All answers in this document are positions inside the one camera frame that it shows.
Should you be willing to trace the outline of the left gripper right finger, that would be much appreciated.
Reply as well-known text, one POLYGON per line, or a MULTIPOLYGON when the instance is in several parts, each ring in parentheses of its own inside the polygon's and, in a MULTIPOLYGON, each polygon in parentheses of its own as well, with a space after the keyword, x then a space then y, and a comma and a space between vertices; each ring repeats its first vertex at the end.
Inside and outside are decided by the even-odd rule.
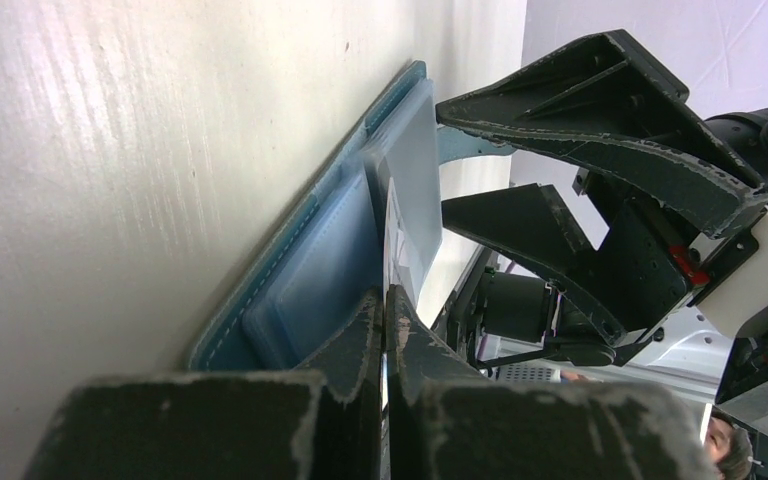
POLYGON ((510 383, 469 366, 405 289, 383 309, 396 479, 714 479, 685 405, 647 383, 510 383))

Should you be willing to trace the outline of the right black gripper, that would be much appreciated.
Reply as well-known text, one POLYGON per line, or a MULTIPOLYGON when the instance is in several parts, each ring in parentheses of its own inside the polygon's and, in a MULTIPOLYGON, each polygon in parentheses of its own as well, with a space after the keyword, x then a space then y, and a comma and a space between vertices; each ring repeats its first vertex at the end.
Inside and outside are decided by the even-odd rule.
POLYGON ((597 252, 556 188, 538 184, 444 200, 443 226, 556 286, 608 345, 649 341, 758 252, 749 229, 721 237, 768 204, 768 183, 688 95, 628 32, 613 30, 440 102, 445 126, 581 167, 573 189, 608 233, 597 252))

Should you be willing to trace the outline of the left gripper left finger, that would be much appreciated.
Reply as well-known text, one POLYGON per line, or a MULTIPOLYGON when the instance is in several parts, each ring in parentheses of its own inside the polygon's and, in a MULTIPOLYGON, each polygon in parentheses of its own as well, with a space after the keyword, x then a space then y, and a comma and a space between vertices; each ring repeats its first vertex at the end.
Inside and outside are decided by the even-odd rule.
POLYGON ((290 370, 102 377, 64 399, 28 479, 375 479, 383 300, 290 370))

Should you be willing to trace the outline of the blue card holder wallet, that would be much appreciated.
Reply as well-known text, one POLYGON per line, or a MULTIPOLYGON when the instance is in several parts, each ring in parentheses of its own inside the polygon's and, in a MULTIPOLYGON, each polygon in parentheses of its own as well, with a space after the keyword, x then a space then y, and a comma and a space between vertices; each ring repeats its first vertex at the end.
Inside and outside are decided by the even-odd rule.
MULTIPOLYGON (((368 289, 383 284, 385 219, 361 150, 404 98, 423 92, 435 116, 433 82, 415 61, 378 95, 219 303, 188 355, 189 370, 293 368, 352 317, 368 289)), ((436 123, 439 171, 513 152, 436 123)))

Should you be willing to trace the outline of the white credit card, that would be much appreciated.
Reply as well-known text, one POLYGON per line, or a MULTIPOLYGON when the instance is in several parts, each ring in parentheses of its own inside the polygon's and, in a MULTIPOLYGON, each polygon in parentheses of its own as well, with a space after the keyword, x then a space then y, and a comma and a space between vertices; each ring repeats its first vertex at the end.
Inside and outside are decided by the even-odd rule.
POLYGON ((419 253, 404 224, 395 182, 390 179, 386 195, 383 241, 384 294, 387 294, 392 285, 399 285, 405 290, 411 304, 416 307, 424 272, 419 253))

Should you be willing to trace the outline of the dark credit card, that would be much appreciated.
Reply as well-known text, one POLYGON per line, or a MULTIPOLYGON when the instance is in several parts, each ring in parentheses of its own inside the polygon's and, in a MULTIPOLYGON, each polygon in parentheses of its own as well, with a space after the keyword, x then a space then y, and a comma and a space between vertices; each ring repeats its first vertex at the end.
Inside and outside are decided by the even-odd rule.
POLYGON ((361 150, 373 175, 385 219, 390 179, 425 272, 442 241, 441 196, 433 98, 423 92, 404 98, 375 129, 361 150))

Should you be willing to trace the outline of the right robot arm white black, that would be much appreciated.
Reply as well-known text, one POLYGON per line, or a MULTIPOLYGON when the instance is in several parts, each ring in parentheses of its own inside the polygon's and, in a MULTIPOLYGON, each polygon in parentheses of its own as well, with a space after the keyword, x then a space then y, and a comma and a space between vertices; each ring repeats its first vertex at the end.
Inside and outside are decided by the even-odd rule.
POLYGON ((702 119, 688 88, 624 30, 576 39, 487 87, 443 101, 469 138, 575 166, 608 231, 593 245, 556 188, 523 185, 443 203, 444 226, 545 280, 517 322, 534 338, 646 341, 697 308, 724 336, 768 307, 768 108, 702 119))

